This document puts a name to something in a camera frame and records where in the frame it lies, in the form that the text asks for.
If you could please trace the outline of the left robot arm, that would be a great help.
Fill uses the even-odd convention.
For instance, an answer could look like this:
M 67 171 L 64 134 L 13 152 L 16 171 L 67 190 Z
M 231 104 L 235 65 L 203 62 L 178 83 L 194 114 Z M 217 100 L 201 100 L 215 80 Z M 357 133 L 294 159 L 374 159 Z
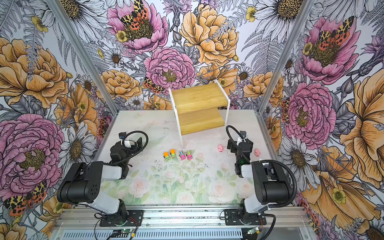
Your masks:
M 125 179 L 131 167 L 129 160 L 142 149 L 141 137 L 136 141 L 121 140 L 111 147 L 109 163 L 95 161 L 73 164 L 58 189 L 58 201 L 89 207 L 99 211 L 111 224 L 124 224 L 129 219 L 124 201 L 103 192 L 101 183 Z

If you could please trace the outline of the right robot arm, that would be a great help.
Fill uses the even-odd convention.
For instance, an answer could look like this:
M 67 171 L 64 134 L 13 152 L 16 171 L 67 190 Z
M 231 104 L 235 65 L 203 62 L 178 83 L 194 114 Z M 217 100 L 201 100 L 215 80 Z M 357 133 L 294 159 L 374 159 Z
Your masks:
M 292 203 L 298 186 L 294 174 L 286 165 L 274 160 L 251 162 L 249 157 L 253 143 L 249 140 L 234 142 L 229 139 L 227 149 L 235 154 L 236 175 L 254 183 L 251 195 L 242 197 L 239 212 L 226 214 L 228 225 L 265 224 L 264 212 Z

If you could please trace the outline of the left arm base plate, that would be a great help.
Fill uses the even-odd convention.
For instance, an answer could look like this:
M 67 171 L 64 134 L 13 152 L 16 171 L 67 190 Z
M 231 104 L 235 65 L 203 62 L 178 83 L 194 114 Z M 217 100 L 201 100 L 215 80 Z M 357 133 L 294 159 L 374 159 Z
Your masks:
M 127 210 L 123 216 L 116 214 L 102 217 L 101 227 L 140 227 L 142 225 L 143 210 Z

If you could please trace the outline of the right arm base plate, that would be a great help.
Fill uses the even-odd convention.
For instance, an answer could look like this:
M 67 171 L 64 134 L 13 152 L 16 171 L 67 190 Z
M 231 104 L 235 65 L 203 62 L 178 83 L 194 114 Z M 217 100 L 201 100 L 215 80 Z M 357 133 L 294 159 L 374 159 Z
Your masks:
M 264 216 L 241 212 L 238 209 L 225 209 L 224 221 L 227 226 L 264 226 L 267 224 Z

